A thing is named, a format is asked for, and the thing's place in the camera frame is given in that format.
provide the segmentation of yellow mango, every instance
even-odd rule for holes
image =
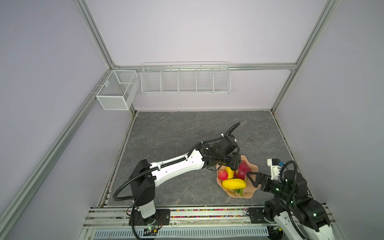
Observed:
[[[230,167],[225,167],[225,171],[228,173],[228,178],[227,179],[232,179],[234,171]]]
[[[242,189],[247,186],[245,181],[240,178],[227,179],[227,180],[224,180],[222,184],[223,184],[223,187],[229,190]]]

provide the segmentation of white wall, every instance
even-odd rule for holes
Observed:
[[[382,239],[384,2],[341,1],[276,112],[348,240]]]
[[[72,1],[1,1],[0,214],[105,70]]]
[[[232,71],[229,94],[145,95],[133,100],[137,110],[271,109],[289,70]]]
[[[87,0],[117,65],[295,62],[326,0]]]
[[[129,111],[96,102],[8,240],[76,240],[97,207],[128,127]]]

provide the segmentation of black mounting plate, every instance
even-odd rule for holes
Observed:
[[[144,218],[141,216],[141,213],[134,210],[134,225],[135,226],[147,226],[146,222],[147,220],[144,220]],[[163,218],[163,225],[169,225],[169,219],[170,219],[170,209],[156,209],[155,213],[156,217],[162,217]],[[150,225],[161,225],[161,219],[156,218],[156,222]]]
[[[250,207],[249,218],[251,219],[251,223],[269,223],[264,219],[263,213],[264,207]]]

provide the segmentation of metal beam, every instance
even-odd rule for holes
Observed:
[[[200,65],[154,65],[156,68],[190,68],[192,66]],[[201,66],[219,66],[216,65],[201,65]],[[141,72],[143,66],[115,66],[116,70],[136,70],[136,72]],[[234,63],[229,65],[231,71],[236,70],[294,70],[296,69],[296,63]]]
[[[319,38],[321,32],[323,31],[324,27],[326,26],[329,18],[334,13],[336,7],[339,4],[339,0],[328,0],[325,4],[325,7],[323,8],[323,11],[320,14],[320,17],[318,18],[316,25],[314,29],[311,32],[310,37],[307,40],[307,43],[305,44],[303,50],[300,53],[299,58],[296,62],[296,69],[291,70],[290,75],[288,76],[288,79],[286,80],[283,88],[281,89],[279,95],[277,96],[277,99],[272,107],[272,112],[274,113],[277,109],[277,107],[280,105],[281,101],[283,100],[285,94],[287,93],[289,87],[291,86],[292,82],[297,77],[297,73],[302,68],[304,62],[308,58],[309,54],[311,53],[312,48],[316,44],[317,39]]]
[[[101,34],[96,26],[95,21],[91,15],[91,12],[88,8],[85,0],[73,0],[81,19],[83,20],[85,27],[87,28],[90,36],[92,37],[97,49],[100,52],[101,57],[103,58],[107,68],[112,69],[115,67],[115,64],[112,61],[112,58],[108,52],[108,49],[101,37]]]
[[[51,172],[51,169],[64,152],[72,137],[75,135],[77,129],[83,123],[85,117],[93,107],[96,101],[96,93],[107,79],[109,73],[105,72],[99,83],[95,86],[92,92],[88,95],[87,99],[77,110],[76,114],[71,118],[65,129],[61,132],[51,149],[45,154],[39,165],[33,171],[31,176],[25,182],[24,186],[20,189],[12,202],[9,204],[3,215],[0,217],[0,240],[6,239],[12,228],[15,226],[24,210],[28,207],[29,203],[36,195],[40,186]]]

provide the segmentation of wire rack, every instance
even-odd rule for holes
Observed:
[[[229,63],[161,68],[143,66],[141,90],[144,94],[229,93]]]
[[[140,82],[134,70],[113,70],[96,94],[105,110],[129,110]]]

